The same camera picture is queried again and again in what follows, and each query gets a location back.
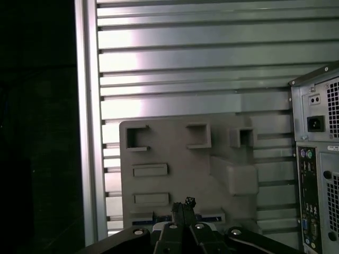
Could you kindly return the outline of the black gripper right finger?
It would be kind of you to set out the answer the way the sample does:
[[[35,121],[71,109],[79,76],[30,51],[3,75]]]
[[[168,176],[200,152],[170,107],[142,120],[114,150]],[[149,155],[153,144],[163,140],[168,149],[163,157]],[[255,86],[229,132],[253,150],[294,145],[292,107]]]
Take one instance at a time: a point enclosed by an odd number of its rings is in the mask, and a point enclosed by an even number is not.
[[[221,234],[204,222],[198,222],[195,198],[184,202],[184,221],[199,253],[299,253],[299,250],[245,228],[234,226]]]

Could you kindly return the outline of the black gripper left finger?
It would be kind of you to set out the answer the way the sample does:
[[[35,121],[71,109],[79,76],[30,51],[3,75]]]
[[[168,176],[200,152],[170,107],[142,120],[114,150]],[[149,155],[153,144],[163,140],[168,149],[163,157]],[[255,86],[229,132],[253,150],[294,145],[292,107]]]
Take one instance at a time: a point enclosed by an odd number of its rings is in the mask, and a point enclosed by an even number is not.
[[[172,206],[172,221],[160,230],[133,226],[84,248],[84,253],[181,253],[185,220],[183,204]]]

